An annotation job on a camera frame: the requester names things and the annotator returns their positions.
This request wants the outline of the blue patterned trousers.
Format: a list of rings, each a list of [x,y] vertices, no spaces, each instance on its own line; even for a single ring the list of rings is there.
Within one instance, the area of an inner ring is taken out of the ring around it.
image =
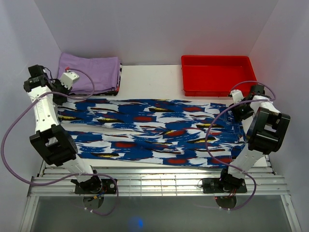
[[[220,103],[93,98],[57,109],[83,159],[222,168],[245,147],[242,124]]]

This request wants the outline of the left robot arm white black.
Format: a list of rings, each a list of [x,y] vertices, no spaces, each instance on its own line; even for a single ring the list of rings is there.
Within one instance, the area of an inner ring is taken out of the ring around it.
[[[101,192],[102,180],[78,156],[76,143],[56,115],[56,107],[67,101],[67,95],[79,80],[79,75],[65,71],[59,79],[52,79],[42,65],[30,66],[28,71],[30,77],[24,82],[24,90],[35,103],[36,119],[35,133],[29,138],[30,143],[48,165],[65,168],[75,175],[72,183],[81,190],[94,194]]]

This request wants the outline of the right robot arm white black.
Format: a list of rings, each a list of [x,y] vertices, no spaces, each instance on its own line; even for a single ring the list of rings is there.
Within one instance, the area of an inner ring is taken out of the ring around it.
[[[265,155],[277,152],[284,140],[291,117],[277,110],[270,97],[265,94],[265,86],[251,86],[249,94],[244,97],[241,90],[232,90],[231,112],[237,122],[251,119],[245,131],[246,145],[230,166],[221,171],[218,179],[219,189],[233,191],[245,185],[245,173]]]

